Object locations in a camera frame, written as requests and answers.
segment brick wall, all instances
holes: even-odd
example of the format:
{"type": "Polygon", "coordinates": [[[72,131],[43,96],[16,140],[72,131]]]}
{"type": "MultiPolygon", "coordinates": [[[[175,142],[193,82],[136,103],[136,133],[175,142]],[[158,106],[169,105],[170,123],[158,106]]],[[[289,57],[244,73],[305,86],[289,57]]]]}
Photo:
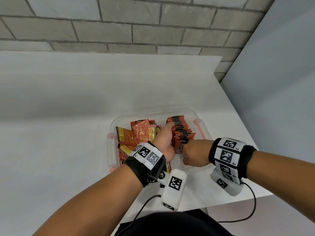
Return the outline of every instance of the brick wall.
{"type": "Polygon", "coordinates": [[[222,55],[223,79],[273,0],[0,0],[0,50],[222,55]]]}

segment hand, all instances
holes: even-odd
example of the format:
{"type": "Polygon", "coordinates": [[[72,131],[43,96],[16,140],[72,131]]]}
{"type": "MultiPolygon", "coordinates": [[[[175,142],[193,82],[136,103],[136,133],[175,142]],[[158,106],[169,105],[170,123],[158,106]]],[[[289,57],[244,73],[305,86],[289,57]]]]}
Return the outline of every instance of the hand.
{"type": "Polygon", "coordinates": [[[155,145],[169,162],[175,156],[174,147],[171,146],[172,142],[172,127],[174,122],[167,123],[161,131],[155,136],[152,144],[155,145]]]}
{"type": "Polygon", "coordinates": [[[183,147],[183,163],[193,167],[204,167],[210,164],[209,152],[212,144],[211,140],[190,140],[183,147]]]}

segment pile of packets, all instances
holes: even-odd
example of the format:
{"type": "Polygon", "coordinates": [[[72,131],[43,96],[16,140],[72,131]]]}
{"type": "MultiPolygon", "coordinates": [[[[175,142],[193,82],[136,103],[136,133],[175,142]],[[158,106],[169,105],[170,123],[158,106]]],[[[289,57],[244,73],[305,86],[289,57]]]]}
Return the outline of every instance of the pile of packets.
{"type": "MultiPolygon", "coordinates": [[[[185,144],[194,138],[195,133],[192,133],[191,129],[188,128],[188,124],[185,121],[183,115],[168,117],[166,123],[174,122],[175,125],[172,128],[172,146],[174,150],[179,153],[185,144]]],[[[116,127],[117,138],[118,138],[118,149],[120,163],[123,164],[128,158],[128,154],[139,144],[153,141],[155,136],[162,129],[160,125],[155,123],[155,120],[138,120],[130,122],[131,129],[122,127],[116,127]]],[[[171,164],[166,163],[167,173],[171,172],[171,164]]]]}

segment person's left hand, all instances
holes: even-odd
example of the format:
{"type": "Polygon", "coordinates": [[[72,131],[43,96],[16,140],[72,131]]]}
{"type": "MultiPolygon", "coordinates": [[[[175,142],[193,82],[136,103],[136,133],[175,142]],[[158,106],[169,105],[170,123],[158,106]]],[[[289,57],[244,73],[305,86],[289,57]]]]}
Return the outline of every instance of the person's left hand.
{"type": "Polygon", "coordinates": [[[174,122],[167,123],[161,131],[155,136],[152,144],[155,145],[166,158],[166,162],[171,161],[175,156],[174,147],[171,146],[172,142],[172,127],[174,122]]]}

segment clear plastic container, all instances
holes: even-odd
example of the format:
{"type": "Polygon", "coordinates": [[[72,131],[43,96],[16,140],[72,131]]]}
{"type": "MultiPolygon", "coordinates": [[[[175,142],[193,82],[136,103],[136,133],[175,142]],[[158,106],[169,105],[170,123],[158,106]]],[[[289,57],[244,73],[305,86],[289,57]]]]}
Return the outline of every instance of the clear plastic container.
{"type": "MultiPolygon", "coordinates": [[[[107,156],[108,156],[108,166],[110,171],[113,172],[120,166],[119,160],[119,150],[117,149],[117,134],[116,134],[116,127],[123,127],[127,129],[131,129],[130,122],[142,120],[142,119],[155,119],[157,125],[161,125],[162,127],[165,125],[166,120],[168,117],[176,116],[176,115],[184,115],[185,120],[192,130],[195,132],[194,139],[210,139],[212,140],[204,122],[202,119],[199,119],[197,114],[190,110],[190,109],[179,109],[179,110],[172,110],[172,111],[161,111],[161,112],[154,112],[154,113],[147,113],[147,114],[139,114],[133,116],[126,116],[120,117],[115,119],[112,124],[110,131],[107,135],[107,156]]],[[[175,157],[171,160],[171,167],[172,169],[179,169],[183,170],[187,173],[201,171],[203,167],[191,167],[185,166],[182,161],[183,157],[181,154],[176,154],[175,157]]]]}

